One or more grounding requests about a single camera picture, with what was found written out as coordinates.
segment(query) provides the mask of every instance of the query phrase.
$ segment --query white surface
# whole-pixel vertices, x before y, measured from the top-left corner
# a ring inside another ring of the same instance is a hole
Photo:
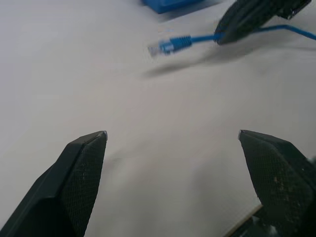
[[[136,0],[3,0],[0,225],[68,142],[98,130],[87,237],[222,236],[258,203],[240,129],[314,155],[314,41],[274,32],[149,58],[156,40],[212,31],[230,3],[165,21]],[[311,5],[291,24],[316,32],[315,19]]]

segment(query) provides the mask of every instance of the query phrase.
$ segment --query blue ethernet cable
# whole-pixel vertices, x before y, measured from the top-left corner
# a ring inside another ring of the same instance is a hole
[[[253,33],[261,33],[261,32],[268,32],[268,31],[277,31],[277,30],[288,30],[300,35],[303,35],[307,38],[312,40],[316,40],[316,35],[308,32],[303,31],[299,28],[290,25],[276,25],[276,26],[269,26],[264,28],[259,28],[258,30],[254,31]],[[191,47],[194,43],[205,42],[205,41],[216,41],[219,40],[224,33],[214,34],[214,35],[205,35],[205,36],[182,36],[176,38],[170,38],[168,41],[162,41],[154,46],[148,47],[149,53],[152,57],[155,57],[159,54],[170,55],[171,53],[176,53],[180,50],[185,48]]]

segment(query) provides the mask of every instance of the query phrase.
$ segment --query white table surface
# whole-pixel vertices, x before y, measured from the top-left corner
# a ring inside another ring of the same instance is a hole
[[[315,155],[316,42],[274,32],[149,57],[162,38],[212,32],[231,3],[172,17],[138,0],[1,1],[0,226],[68,142],[98,130],[87,237],[221,237],[259,203],[240,129]],[[315,20],[312,3],[290,23]]]

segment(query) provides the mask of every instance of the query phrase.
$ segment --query black object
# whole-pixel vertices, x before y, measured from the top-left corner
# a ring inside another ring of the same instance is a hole
[[[219,45],[238,41],[278,15],[291,19],[311,0],[237,0],[218,23]]]
[[[0,237],[83,237],[98,193],[107,133],[69,143],[22,199]]]
[[[316,235],[316,169],[290,142],[257,132],[239,135],[254,189],[283,237]]]

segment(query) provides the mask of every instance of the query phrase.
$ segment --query blue object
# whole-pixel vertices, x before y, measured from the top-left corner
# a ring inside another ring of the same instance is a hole
[[[143,0],[146,5],[151,7],[158,14],[172,11],[200,1],[203,0]]]
[[[276,31],[276,30],[288,30],[288,31],[292,31],[300,35],[303,35],[312,40],[316,40],[316,35],[310,32],[298,29],[294,26],[289,26],[289,25],[277,25],[277,26],[264,27],[264,28],[258,29],[257,31],[254,31],[254,33]],[[176,53],[182,49],[191,47],[192,44],[194,43],[219,40],[223,35],[224,33],[197,36],[197,37],[182,36],[182,37],[177,37],[177,38],[170,38],[168,41],[162,41],[158,43],[157,45],[148,47],[148,50],[152,57],[158,54],[170,55],[171,53]]]

